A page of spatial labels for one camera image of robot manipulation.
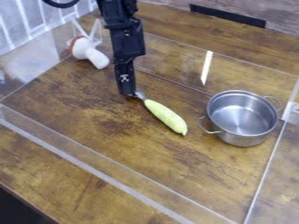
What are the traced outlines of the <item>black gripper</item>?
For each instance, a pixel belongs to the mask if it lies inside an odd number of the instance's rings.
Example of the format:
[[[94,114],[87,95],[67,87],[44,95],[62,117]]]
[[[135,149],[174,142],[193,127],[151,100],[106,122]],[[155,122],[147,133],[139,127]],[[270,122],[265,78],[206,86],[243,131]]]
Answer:
[[[146,55],[143,22],[137,17],[126,20],[106,19],[105,27],[111,36],[118,92],[134,95],[137,76],[133,60]]]

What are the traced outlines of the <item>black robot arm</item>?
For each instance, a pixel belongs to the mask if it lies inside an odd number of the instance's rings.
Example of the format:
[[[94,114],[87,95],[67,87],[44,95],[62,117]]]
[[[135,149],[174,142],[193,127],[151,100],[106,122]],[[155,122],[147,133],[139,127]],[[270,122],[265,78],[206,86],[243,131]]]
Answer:
[[[122,95],[137,93],[134,60],[146,55],[143,22],[135,17],[137,0],[97,0],[110,30],[117,84]]]

